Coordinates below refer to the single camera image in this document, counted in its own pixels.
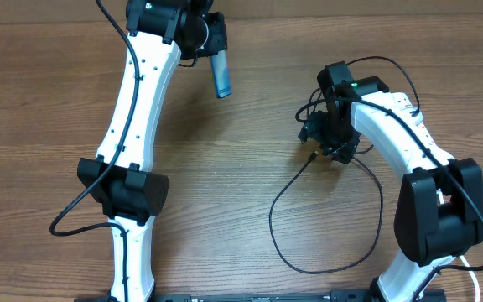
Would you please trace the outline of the Samsung Galaxy smartphone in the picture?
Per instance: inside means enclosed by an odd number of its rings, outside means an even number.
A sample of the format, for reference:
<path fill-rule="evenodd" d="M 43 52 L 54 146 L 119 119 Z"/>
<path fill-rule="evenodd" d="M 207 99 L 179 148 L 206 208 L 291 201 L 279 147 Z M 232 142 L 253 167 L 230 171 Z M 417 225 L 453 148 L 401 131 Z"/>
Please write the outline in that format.
<path fill-rule="evenodd" d="M 215 83 L 216 96 L 219 99 L 229 96 L 231 94 L 231 79 L 226 51 L 221 50 L 217 55 L 211 56 L 210 65 Z"/>

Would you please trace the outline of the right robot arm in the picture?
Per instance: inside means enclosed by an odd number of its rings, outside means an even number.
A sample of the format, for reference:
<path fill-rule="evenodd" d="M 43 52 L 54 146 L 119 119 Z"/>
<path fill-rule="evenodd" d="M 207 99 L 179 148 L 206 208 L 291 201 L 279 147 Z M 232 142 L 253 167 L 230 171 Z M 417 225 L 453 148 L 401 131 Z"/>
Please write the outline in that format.
<path fill-rule="evenodd" d="M 455 159 L 433 140 L 419 105 L 392 93 L 377 76 L 355 79 L 344 61 L 317 75 L 324 111 L 303 106 L 299 139 L 319 142 L 324 155 L 350 163 L 361 136 L 387 161 L 400 182 L 393 222 L 399 246 L 389 268 L 369 289 L 335 290 L 358 301 L 444 301 L 429 283 L 483 241 L 483 177 L 473 159 Z"/>

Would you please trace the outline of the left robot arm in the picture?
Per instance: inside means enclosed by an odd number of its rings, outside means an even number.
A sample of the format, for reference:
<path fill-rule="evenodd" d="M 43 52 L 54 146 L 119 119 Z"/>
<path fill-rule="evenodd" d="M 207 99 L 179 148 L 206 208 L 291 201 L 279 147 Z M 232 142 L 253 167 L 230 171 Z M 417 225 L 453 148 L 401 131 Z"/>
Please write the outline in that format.
<path fill-rule="evenodd" d="M 133 0 L 122 38 L 127 57 L 109 128 L 94 159 L 80 159 L 84 193 L 101 204 L 112 231 L 114 279 L 106 301 L 150 301 L 154 219 L 169 179 L 153 172 L 153 145 L 172 75 L 210 60 L 217 98 L 231 94 L 222 13 L 202 1 Z"/>

